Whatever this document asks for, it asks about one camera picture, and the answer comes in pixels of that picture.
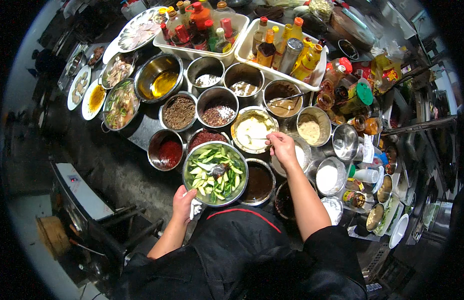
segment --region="red piping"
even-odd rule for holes
[[[228,213],[228,212],[233,212],[233,211],[241,211],[241,212],[246,212],[246,213],[253,213],[254,215],[258,216],[258,217],[261,217],[264,221],[266,221],[269,225],[271,225],[275,230],[277,230],[279,233],[282,233],[274,224],[271,223],[271,221],[269,221],[268,219],[266,219],[265,217],[263,217],[260,213],[256,213],[255,211],[252,211],[252,210],[248,210],[248,209],[245,209],[245,208],[230,208],[230,209],[226,209],[226,210],[223,210],[221,212],[217,212],[217,213],[214,213],[214,214],[211,214],[210,216],[207,217],[207,220],[210,219],[211,217],[215,216],[215,215],[218,215],[219,213],[223,214],[223,213]]]

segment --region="chef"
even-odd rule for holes
[[[332,226],[295,157],[294,140],[267,135],[271,155],[287,173],[303,250],[290,248],[281,222],[259,208],[208,208],[187,245],[190,203],[182,185],[172,218],[146,254],[124,268],[115,299],[367,299],[347,231]]]

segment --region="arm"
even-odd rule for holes
[[[190,203],[197,194],[197,190],[191,189],[187,195],[182,196],[186,192],[187,190],[183,185],[175,192],[172,203],[172,219],[162,236],[147,254],[148,258],[157,259],[182,246],[187,224],[190,222]]]
[[[287,182],[294,202],[295,218],[303,241],[314,232],[331,226],[331,218],[319,196],[310,185],[295,156],[294,140],[284,133],[267,136],[272,144],[271,155],[276,155],[287,173]]]

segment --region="white plastic crate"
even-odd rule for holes
[[[237,39],[237,42],[235,42],[235,44],[237,44],[237,49],[235,50],[235,58],[239,62],[247,63],[248,65],[261,69],[264,72],[264,76],[270,80],[279,80],[279,79],[288,80],[294,83],[296,86],[298,86],[302,92],[319,91],[320,90],[319,86],[320,86],[320,83],[322,82],[322,78],[324,77],[325,66],[327,64],[327,54],[329,52],[329,49],[327,48],[327,46],[324,47],[324,50],[322,51],[322,54],[320,55],[320,61],[316,69],[312,73],[312,77],[310,79],[309,84],[307,84],[303,81],[292,78],[291,76],[281,73],[279,71],[276,71],[272,68],[267,68],[258,63],[247,60],[247,58],[252,53],[253,36],[254,36],[254,32],[257,30],[257,27],[259,26],[258,25],[259,22],[260,22],[260,19],[255,19],[254,21],[252,21],[249,28],[247,28],[247,32]],[[275,21],[271,21],[271,20],[267,21],[267,29],[272,29],[273,26],[279,27],[279,32],[277,34],[282,36],[285,25],[277,23]],[[311,37],[310,35],[304,33],[304,37],[306,36],[309,37],[314,44],[319,42],[319,40],[316,39],[315,37]]]
[[[232,48],[227,53],[215,53],[215,52],[210,52],[210,51],[195,50],[195,49],[177,47],[177,46],[172,46],[172,45],[170,46],[165,43],[162,33],[157,34],[157,36],[155,37],[154,46],[160,48],[165,53],[173,53],[181,58],[184,58],[186,60],[189,59],[191,61],[199,57],[204,57],[204,56],[215,57],[218,60],[222,61],[224,66],[227,67],[230,64],[232,64],[232,62],[234,61],[235,59],[234,52],[237,48],[238,41],[246,33],[247,26],[249,25],[249,22],[250,22],[247,16],[243,14],[241,15],[239,13],[235,15],[235,18],[232,21],[234,23],[234,27],[237,26],[237,28],[241,28],[241,30],[240,30],[239,35],[237,36],[237,40],[235,41],[234,45],[232,45]]]

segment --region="hand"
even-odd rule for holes
[[[297,156],[295,156],[295,142],[294,139],[285,133],[273,132],[266,136],[269,141],[265,144],[271,145],[271,156],[276,156],[285,170],[299,165]]]
[[[197,195],[196,189],[191,189],[187,192],[183,184],[179,187],[173,197],[172,219],[183,225],[187,225],[190,222],[190,204],[192,199],[195,198],[195,195]]]

